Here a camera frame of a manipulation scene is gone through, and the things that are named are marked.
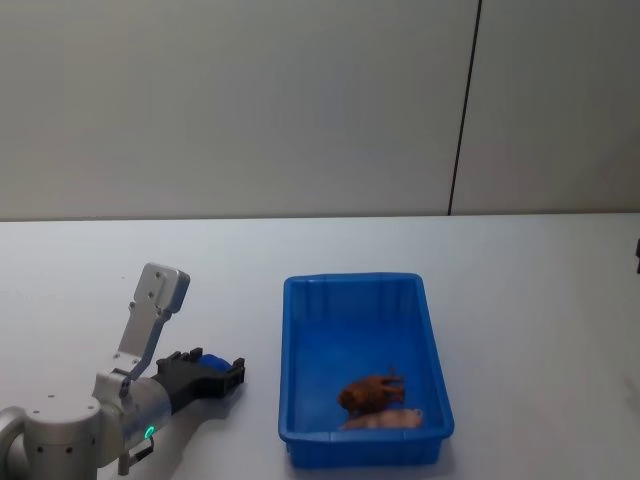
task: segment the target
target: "blue object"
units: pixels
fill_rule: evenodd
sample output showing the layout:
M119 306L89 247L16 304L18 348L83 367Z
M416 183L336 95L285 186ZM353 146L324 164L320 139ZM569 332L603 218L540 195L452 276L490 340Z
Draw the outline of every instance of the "blue object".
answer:
M355 380L405 379L415 429L340 430L340 392ZM406 273L292 277L284 284L278 432L298 468L417 465L453 433L422 279Z
M221 373L225 373L231 370L231 364L229 362L211 354L206 354L200 357L200 360L198 360L198 363L200 363L200 365L203 365L205 367L213 368L214 370L217 370Z

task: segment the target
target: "pink object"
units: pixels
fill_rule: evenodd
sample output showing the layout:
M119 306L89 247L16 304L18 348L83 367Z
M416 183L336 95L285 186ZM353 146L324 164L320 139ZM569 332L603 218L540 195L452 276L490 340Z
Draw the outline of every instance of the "pink object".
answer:
M422 410L405 408L362 415L345 423L342 430L358 428L418 428L422 425Z

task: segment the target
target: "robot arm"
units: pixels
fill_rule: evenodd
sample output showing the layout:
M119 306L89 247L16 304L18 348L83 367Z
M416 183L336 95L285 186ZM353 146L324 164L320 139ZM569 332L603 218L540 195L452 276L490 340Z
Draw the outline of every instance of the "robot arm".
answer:
M126 475L153 453L153 434L172 414L198 398L223 398L244 382L244 359L212 363L202 349L176 352L157 362L157 375L140 377L189 281L176 269L144 267L120 346L96 375L92 396L49 395L0 412L0 480L95 480L98 468L116 459ZM149 445L130 453L143 442Z

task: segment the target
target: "toy crab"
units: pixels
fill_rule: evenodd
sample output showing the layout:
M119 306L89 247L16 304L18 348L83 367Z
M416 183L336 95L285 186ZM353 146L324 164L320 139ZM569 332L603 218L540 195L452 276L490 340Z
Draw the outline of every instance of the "toy crab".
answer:
M370 375L352 383L338 396L338 403L350 416L377 413L394 402L404 402L403 379L396 375Z

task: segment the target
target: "table surface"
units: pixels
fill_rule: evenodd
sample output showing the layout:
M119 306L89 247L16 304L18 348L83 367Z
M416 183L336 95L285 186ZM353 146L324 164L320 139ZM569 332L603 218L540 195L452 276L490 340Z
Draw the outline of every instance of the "table surface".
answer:
M247 385L226 419L178 414L132 480L637 479L638 237L633 214L2 223L0 405L89 394L156 261L192 279L156 356L244 356ZM276 427L283 281L366 271L423 277L456 430L435 466L295 471Z

